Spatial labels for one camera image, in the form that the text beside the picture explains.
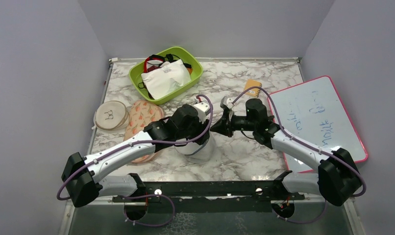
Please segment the white mesh laundry bag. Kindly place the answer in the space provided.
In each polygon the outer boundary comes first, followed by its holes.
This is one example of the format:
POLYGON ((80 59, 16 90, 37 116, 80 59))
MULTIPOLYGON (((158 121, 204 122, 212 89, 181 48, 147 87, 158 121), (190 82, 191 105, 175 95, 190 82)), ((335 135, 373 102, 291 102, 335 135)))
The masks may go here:
POLYGON ((175 147, 175 150, 182 155, 187 161, 192 163, 205 163, 209 161, 215 153, 216 143, 210 133, 208 137, 204 137, 204 142, 189 142, 184 146, 175 147))

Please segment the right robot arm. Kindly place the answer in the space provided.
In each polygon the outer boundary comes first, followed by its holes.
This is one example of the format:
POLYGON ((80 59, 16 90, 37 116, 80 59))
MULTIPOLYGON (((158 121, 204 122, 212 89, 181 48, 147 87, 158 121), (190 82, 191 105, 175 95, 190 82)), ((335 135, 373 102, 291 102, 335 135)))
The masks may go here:
POLYGON ((291 193, 308 193, 322 196, 334 206, 341 206, 356 191, 364 188, 361 177, 350 153, 343 149, 320 148, 297 139, 273 121, 266 106, 257 98, 246 102, 246 115, 234 114, 233 101, 224 98, 221 103, 223 114, 210 128, 212 132, 232 137, 236 131, 252 132, 254 139, 270 149, 281 151, 314 170, 314 173, 284 174, 273 185, 272 192, 278 199, 291 193))

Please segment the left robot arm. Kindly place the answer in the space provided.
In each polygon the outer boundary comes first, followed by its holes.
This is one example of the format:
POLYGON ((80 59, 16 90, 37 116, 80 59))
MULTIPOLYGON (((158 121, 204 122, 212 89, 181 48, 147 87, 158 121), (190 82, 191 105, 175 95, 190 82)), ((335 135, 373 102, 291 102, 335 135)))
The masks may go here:
POLYGON ((127 196, 132 201, 143 197, 144 188, 134 174, 112 176, 121 166, 140 157, 152 155, 174 146, 185 158, 201 162, 203 150, 210 140, 209 128, 213 115, 208 102, 185 104, 172 116, 151 122, 128 140, 97 154, 84 157, 80 153, 69 156, 61 179, 63 185, 56 195, 66 189, 76 208, 93 202, 98 197, 127 196))

